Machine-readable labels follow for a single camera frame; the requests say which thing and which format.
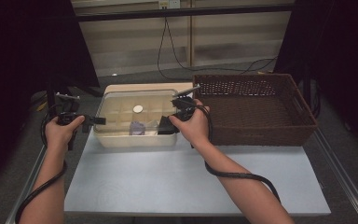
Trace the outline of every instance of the black cable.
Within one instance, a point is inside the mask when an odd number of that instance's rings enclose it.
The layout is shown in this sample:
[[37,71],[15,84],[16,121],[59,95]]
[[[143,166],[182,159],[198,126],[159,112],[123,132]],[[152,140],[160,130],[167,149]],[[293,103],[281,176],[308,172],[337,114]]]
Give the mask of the black cable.
[[36,190],[34,190],[30,195],[28,195],[28,197],[21,203],[19,209],[17,210],[16,213],[16,223],[20,223],[20,219],[21,219],[21,214],[24,211],[25,207],[37,196],[39,195],[43,190],[45,190],[46,188],[50,187],[52,184],[54,184],[61,176],[63,176],[63,174],[65,174],[66,170],[67,170],[68,166],[66,165],[66,162],[63,161],[63,166],[62,166],[62,170],[55,176],[53,176],[50,180],[48,180],[46,183],[44,183],[43,185],[41,185],[39,188],[37,188]]
[[[173,44],[173,40],[172,40],[172,35],[171,35],[171,29],[170,29],[170,25],[168,24],[168,20],[167,18],[165,18],[165,24],[164,24],[164,31],[162,32],[162,37],[161,37],[161,42],[160,42],[160,45],[159,45],[159,49],[158,49],[158,60],[157,60],[157,67],[158,67],[158,71],[159,73],[167,78],[167,79],[173,79],[173,80],[191,80],[191,78],[174,78],[174,77],[166,77],[160,67],[159,67],[159,58],[160,58],[160,54],[161,54],[161,48],[162,48],[162,43],[164,42],[164,36],[165,36],[165,31],[168,29],[168,34],[170,36],[170,40],[171,40],[171,47],[172,47],[172,52],[173,52],[173,56],[176,60],[176,62],[179,64],[179,66],[181,66],[183,69],[185,70],[188,70],[188,71],[191,71],[191,72],[199,72],[199,71],[210,71],[210,70],[222,70],[222,71],[234,71],[234,72],[240,72],[240,75],[242,74],[245,74],[247,72],[254,72],[254,71],[257,71],[257,70],[260,70],[260,69],[263,69],[265,67],[267,67],[270,63],[272,63],[273,61],[275,61],[278,56],[276,56],[275,58],[272,58],[272,59],[260,59],[260,60],[257,60],[257,61],[254,61],[252,62],[247,69],[243,70],[243,69],[235,69],[235,68],[219,68],[219,67],[212,67],[212,68],[198,68],[198,69],[195,69],[195,68],[188,68],[188,67],[184,67],[178,60],[177,56],[176,56],[176,51],[175,51],[175,47],[174,47],[174,44]],[[261,61],[269,61],[267,64],[265,64],[264,66],[260,67],[260,68],[256,68],[256,69],[253,69],[251,70],[251,67],[255,64],[255,63],[258,63],[258,62],[261,62]]]
[[[208,138],[209,138],[210,141],[212,141],[213,127],[212,127],[211,115],[208,112],[208,110],[205,108],[205,106],[203,106],[203,105],[196,105],[196,108],[199,109],[200,111],[202,111],[202,113],[205,115],[205,117],[208,120],[208,126],[209,126]],[[205,163],[206,170],[211,175],[216,175],[216,176],[219,176],[219,177],[226,177],[226,178],[253,179],[253,180],[258,180],[258,181],[261,181],[261,182],[267,184],[267,186],[271,190],[272,194],[276,197],[276,199],[279,202],[281,202],[281,199],[279,197],[278,191],[275,189],[275,187],[271,183],[271,181],[266,179],[264,176],[254,175],[254,174],[246,174],[246,173],[219,172],[219,171],[214,170],[206,161],[204,163]]]
[[[41,134],[41,138],[42,138],[42,142],[43,145],[45,147],[48,146],[48,142],[46,139],[46,135],[45,135],[45,130],[46,130],[46,125],[49,122],[48,119],[48,115],[50,110],[54,109],[57,106],[62,106],[62,105],[53,105],[48,109],[48,112],[46,113],[46,115],[43,117],[42,120],[42,124],[41,124],[41,128],[40,128],[40,134]],[[15,223],[20,223],[20,219],[21,219],[21,215],[22,212],[24,211],[25,207],[37,196],[39,195],[43,190],[47,189],[49,186],[51,186],[52,184],[54,184],[61,176],[63,176],[67,170],[67,164],[66,161],[63,161],[63,166],[62,166],[62,170],[55,176],[53,176],[50,180],[48,180],[46,183],[44,183],[43,185],[41,185],[40,187],[38,187],[37,189],[35,189],[31,194],[29,194],[24,201],[22,201],[21,205],[19,206],[19,208],[17,209],[17,213],[16,213],[16,217],[15,217]]]

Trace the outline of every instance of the plastic container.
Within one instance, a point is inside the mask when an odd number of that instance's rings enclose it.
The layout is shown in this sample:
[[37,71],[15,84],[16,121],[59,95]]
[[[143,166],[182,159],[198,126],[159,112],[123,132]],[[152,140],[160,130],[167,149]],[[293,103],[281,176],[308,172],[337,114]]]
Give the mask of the plastic container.
[[104,147],[175,145],[176,133],[171,127],[162,127],[160,120],[176,113],[171,102],[176,93],[176,90],[106,93],[97,112],[97,117],[106,118],[106,125],[94,125],[95,136]]

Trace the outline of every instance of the brown woven basket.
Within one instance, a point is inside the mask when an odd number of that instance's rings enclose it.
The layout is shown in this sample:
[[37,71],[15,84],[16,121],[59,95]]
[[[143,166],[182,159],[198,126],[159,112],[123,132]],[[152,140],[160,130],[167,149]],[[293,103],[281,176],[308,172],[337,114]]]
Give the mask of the brown woven basket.
[[316,120],[290,75],[195,75],[218,146],[302,146]]

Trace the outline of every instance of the hand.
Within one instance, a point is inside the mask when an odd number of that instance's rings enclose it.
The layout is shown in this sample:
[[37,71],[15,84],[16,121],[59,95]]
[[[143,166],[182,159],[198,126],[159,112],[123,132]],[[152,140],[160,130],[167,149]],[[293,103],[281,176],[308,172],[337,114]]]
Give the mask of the hand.
[[57,124],[58,117],[52,119],[46,125],[46,138],[48,141],[48,148],[68,148],[68,143],[76,128],[84,121],[84,116],[79,116],[74,119],[70,124],[61,126]]
[[[197,105],[202,105],[202,102],[195,99],[194,100]],[[169,116],[169,119],[173,125],[175,125],[183,137],[190,142],[194,147],[197,143],[203,143],[208,140],[208,120],[205,115],[199,109],[194,111],[191,119],[183,122],[179,120],[175,116]]]

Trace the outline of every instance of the wall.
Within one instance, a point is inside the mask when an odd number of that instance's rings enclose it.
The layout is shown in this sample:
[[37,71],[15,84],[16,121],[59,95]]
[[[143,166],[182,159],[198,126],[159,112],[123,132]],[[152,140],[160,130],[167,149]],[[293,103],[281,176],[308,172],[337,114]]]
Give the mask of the wall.
[[[285,4],[289,0],[187,0],[181,7],[233,7]],[[158,9],[158,1],[72,0],[76,14]],[[278,55],[290,12],[168,18],[172,42],[183,66],[247,63]],[[163,18],[81,22],[97,76],[157,70]],[[161,69],[180,65],[168,30],[160,53]]]

